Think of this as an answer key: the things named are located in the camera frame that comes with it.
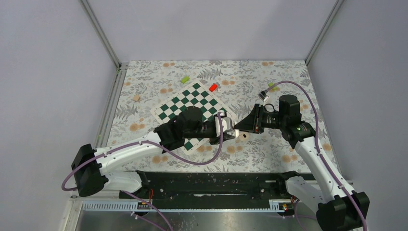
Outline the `beige earbud charging case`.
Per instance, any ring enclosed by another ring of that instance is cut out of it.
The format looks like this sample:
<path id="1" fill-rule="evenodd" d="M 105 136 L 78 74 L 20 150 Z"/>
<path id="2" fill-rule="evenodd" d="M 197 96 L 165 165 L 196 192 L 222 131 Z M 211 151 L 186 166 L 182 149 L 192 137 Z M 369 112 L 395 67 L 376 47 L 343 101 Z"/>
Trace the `beige earbud charging case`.
<path id="1" fill-rule="evenodd" d="M 249 138 L 250 138 L 250 134 L 248 132 L 240 132 L 239 140 L 248 141 Z"/>

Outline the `white earbud case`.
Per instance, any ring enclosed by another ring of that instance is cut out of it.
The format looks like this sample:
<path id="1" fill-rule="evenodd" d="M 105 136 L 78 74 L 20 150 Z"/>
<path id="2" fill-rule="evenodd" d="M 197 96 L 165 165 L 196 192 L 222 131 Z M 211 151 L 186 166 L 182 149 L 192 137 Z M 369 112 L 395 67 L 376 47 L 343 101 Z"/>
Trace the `white earbud case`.
<path id="1" fill-rule="evenodd" d="M 238 138 L 240 135 L 240 131 L 238 129 L 235 129 L 234 132 L 235 132 L 235 138 Z"/>

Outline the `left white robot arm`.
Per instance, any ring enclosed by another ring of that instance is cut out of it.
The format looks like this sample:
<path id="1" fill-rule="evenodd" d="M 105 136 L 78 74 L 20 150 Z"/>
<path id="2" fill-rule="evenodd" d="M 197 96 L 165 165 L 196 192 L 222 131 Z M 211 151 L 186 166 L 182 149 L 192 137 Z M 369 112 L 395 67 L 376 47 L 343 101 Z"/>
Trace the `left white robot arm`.
<path id="1" fill-rule="evenodd" d="M 100 191 L 127 191 L 138 198 L 149 193 L 147 180 L 137 172 L 119 170 L 125 164 L 147 156 L 170 154 L 185 163 L 207 165 L 220 154 L 223 142 L 235 139 L 239 131 L 227 112 L 220 110 L 203 120 L 201 109 L 189 106 L 153 131 L 122 145 L 93 148 L 91 144 L 81 146 L 71 164 L 72 172 L 62 183 L 62 189 L 69 191 L 66 183 L 74 178 L 80 197 L 88 197 Z M 187 139 L 209 139 L 211 145 L 218 145 L 216 154 L 208 161 L 194 162 L 182 158 L 173 151 L 184 146 Z"/>

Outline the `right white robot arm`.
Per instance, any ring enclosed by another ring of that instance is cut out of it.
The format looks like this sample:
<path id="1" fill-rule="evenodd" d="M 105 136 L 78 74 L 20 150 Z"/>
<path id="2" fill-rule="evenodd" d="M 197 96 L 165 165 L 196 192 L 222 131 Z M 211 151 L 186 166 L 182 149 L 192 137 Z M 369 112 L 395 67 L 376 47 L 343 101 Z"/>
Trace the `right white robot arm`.
<path id="1" fill-rule="evenodd" d="M 283 174 L 276 185 L 282 198 L 298 198 L 310 210 L 323 231 L 367 230 L 366 216 L 370 200 L 364 192 L 356 192 L 341 176 L 318 140 L 317 132 L 302 120 L 300 102 L 293 95 L 279 98 L 279 109 L 269 112 L 265 105 L 255 104 L 250 114 L 234 126 L 249 133 L 262 133 L 265 128 L 278 129 L 307 164 L 319 189 L 311 186 L 295 172 Z"/>

